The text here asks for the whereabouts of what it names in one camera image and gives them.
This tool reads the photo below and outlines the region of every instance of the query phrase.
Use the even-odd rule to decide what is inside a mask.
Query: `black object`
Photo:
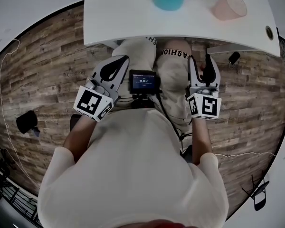
[[[114,80],[119,70],[122,68],[124,62],[128,59],[129,59],[128,56],[123,56],[121,59],[118,59],[116,61],[113,61],[112,63],[103,66],[103,68],[100,71],[100,77],[106,82]]]
[[[154,108],[154,102],[147,95],[133,95],[134,101],[131,103],[132,109]]]
[[[4,159],[4,163],[5,164],[7,164],[7,165],[9,165],[13,170],[16,170],[16,168],[13,166],[14,164],[15,164],[15,162],[14,161],[12,161],[10,158],[9,158],[9,156],[7,155],[7,150],[6,149],[2,149],[1,147],[0,147],[0,152],[1,152],[1,154],[2,154],[2,157],[3,157],[3,159]]]
[[[257,186],[255,185],[255,180],[253,180],[253,176],[251,175],[251,180],[252,180],[252,190],[254,190]],[[254,201],[254,206],[255,206],[255,211],[259,211],[260,209],[262,209],[265,204],[266,204],[266,187],[267,185],[269,184],[269,181],[265,182],[265,180],[263,179],[263,184],[261,186],[259,186],[258,188],[256,188],[256,190],[252,193],[252,194],[249,194],[248,192],[251,191],[245,191],[243,188],[242,190],[249,196],[253,199]],[[265,194],[265,198],[256,203],[256,195],[260,194],[260,193],[264,193]]]
[[[165,108],[163,107],[162,99],[161,99],[160,94],[157,93],[157,94],[156,94],[156,97],[157,97],[158,101],[160,102],[160,105],[161,105],[161,108],[162,108],[163,113],[165,114],[165,116],[166,116],[166,118],[169,120],[169,122],[171,123],[171,125],[172,125],[172,127],[173,127],[173,129],[174,129],[174,131],[175,131],[175,133],[176,133],[176,135],[178,136],[178,138],[179,138],[179,140],[180,140],[180,134],[179,134],[179,132],[177,131],[177,128],[174,126],[174,124],[173,124],[173,122],[171,121],[170,117],[168,116],[168,114],[167,114]]]
[[[206,86],[208,87],[214,80],[216,79],[216,73],[211,61],[211,57],[208,53],[205,56],[206,67],[203,71],[203,75],[201,75],[201,79],[205,82]]]
[[[232,53],[232,55],[229,57],[230,64],[234,65],[240,57],[241,55],[237,51]]]
[[[2,172],[2,175],[0,175],[0,188],[1,188],[6,178],[10,175],[10,170],[2,159],[0,159],[0,171]]]
[[[72,131],[73,127],[76,125],[78,120],[82,117],[82,115],[73,114],[70,120],[70,131]]]
[[[38,120],[33,111],[21,115],[16,119],[17,127],[23,134],[27,133],[30,129],[37,126]]]
[[[161,82],[155,72],[146,70],[130,70],[129,81],[131,94],[156,94]]]
[[[266,30],[266,34],[267,34],[268,38],[270,40],[273,40],[274,39],[274,34],[273,34],[271,28],[269,26],[266,26],[265,30]]]
[[[182,151],[180,151],[180,155],[182,158],[184,158],[184,160],[187,163],[192,163],[192,161],[193,161],[192,145],[189,145],[189,147],[185,150],[184,153]]]

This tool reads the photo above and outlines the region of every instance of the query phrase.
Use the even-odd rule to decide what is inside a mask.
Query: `cable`
[[[174,126],[174,124],[173,124],[173,122],[171,121],[170,117],[168,116],[168,114],[167,114],[167,112],[166,112],[165,108],[163,107],[162,99],[161,99],[160,94],[159,94],[159,93],[157,93],[157,94],[156,94],[156,97],[157,97],[158,101],[160,102],[160,105],[161,105],[162,111],[164,112],[164,114],[165,114],[166,118],[169,120],[169,122],[172,124],[172,127],[173,127],[173,129],[174,129],[174,131],[175,131],[176,135],[178,136],[178,138],[179,138],[179,140],[180,140],[180,142],[181,142],[180,134],[178,133],[178,131],[177,131],[176,127]]]
[[[8,137],[8,141],[9,141],[9,142],[11,143],[11,145],[13,146],[13,149],[14,149],[14,151],[15,151],[15,153],[16,153],[16,156],[17,156],[17,158],[18,158],[18,160],[19,160],[19,163],[20,163],[20,165],[21,165],[22,167],[20,167],[20,166],[18,165],[18,163],[15,162],[14,158],[11,156],[11,154],[10,154],[10,152],[9,152],[8,150],[7,150],[7,152],[9,153],[9,155],[11,156],[11,158],[13,159],[13,161],[19,166],[20,170],[22,170],[22,172],[26,175],[26,177],[27,177],[38,189],[40,189],[40,187],[31,179],[31,177],[30,177],[30,176],[28,175],[28,173],[25,171],[25,169],[24,169],[24,167],[23,167],[23,165],[22,165],[22,163],[21,163],[21,161],[20,161],[20,159],[19,159],[19,156],[18,156],[18,154],[17,154],[17,151],[16,151],[16,149],[15,149],[15,147],[14,147],[12,141],[11,141],[10,134],[9,134],[9,125],[6,124],[5,117],[4,117],[4,112],[3,112],[3,100],[2,100],[2,92],[1,92],[1,69],[2,69],[2,65],[3,65],[3,61],[4,61],[4,59],[6,58],[6,56],[7,56],[7,55],[11,55],[11,54],[13,54],[14,52],[16,52],[16,51],[18,50],[19,46],[20,46],[20,41],[19,41],[19,40],[17,40],[17,39],[13,39],[13,40],[18,42],[18,46],[17,46],[16,50],[5,54],[4,58],[3,58],[2,61],[1,61],[1,67],[0,67],[0,98],[1,98],[1,107],[2,107],[3,120],[4,120],[5,127],[6,127],[6,131],[7,131],[8,136],[9,136],[9,137]]]
[[[184,153],[184,147],[182,146],[182,141],[181,141],[181,150]]]
[[[117,102],[131,102],[131,101],[133,101],[133,99],[132,100],[128,100],[128,101],[121,101],[121,100],[119,100]]]
[[[261,154],[271,154],[271,155],[273,155],[273,156],[275,156],[275,157],[276,157],[276,155],[275,155],[275,154],[272,154],[272,153],[270,153],[270,152],[264,152],[264,153],[254,153],[254,152],[249,152],[249,153],[236,154],[236,155],[228,155],[228,156],[223,155],[223,154],[215,154],[215,155],[219,155],[219,156],[224,156],[224,157],[226,157],[226,158],[230,158],[230,157],[238,157],[238,156],[245,155],[245,154],[256,154],[256,155],[261,155]]]
[[[188,134],[185,134],[185,135],[181,135],[180,136],[180,140],[183,140],[185,137],[188,137],[188,136],[192,136],[192,134],[188,133]]]

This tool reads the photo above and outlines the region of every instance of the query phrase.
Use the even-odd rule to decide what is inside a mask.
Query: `black cable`
[[[133,99],[132,99],[132,100],[128,100],[128,101],[121,101],[121,100],[118,100],[118,102],[131,102],[131,101],[133,101]]]
[[[160,102],[160,105],[161,105],[162,111],[164,112],[164,114],[165,114],[166,118],[167,118],[167,119],[169,120],[169,122],[171,123],[171,125],[172,125],[172,127],[173,127],[173,129],[174,129],[174,131],[175,131],[175,133],[176,133],[176,135],[178,136],[178,138],[179,138],[179,140],[180,140],[180,142],[181,142],[181,138],[180,138],[180,135],[179,135],[179,133],[178,133],[178,131],[177,131],[176,127],[174,126],[174,124],[173,124],[173,122],[171,121],[170,117],[168,116],[168,114],[167,114],[167,112],[166,112],[165,108],[163,107],[162,99],[161,99],[160,94],[159,94],[159,93],[157,93],[157,94],[156,94],[156,97],[157,97],[158,101]]]
[[[185,135],[182,135],[181,137],[185,138],[185,137],[188,137],[188,136],[192,136],[192,133],[187,133]]]
[[[182,146],[182,141],[181,141],[181,150],[184,153],[184,147]]]

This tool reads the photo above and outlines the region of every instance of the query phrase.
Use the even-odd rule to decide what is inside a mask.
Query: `white t-shirt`
[[[157,110],[108,115],[91,142],[76,164],[68,149],[55,149],[38,196],[44,228],[116,228],[154,219],[223,226],[228,199],[216,156],[187,164]]]

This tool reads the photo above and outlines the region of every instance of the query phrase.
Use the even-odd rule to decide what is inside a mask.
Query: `camera screen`
[[[133,74],[133,89],[154,89],[155,75]]]

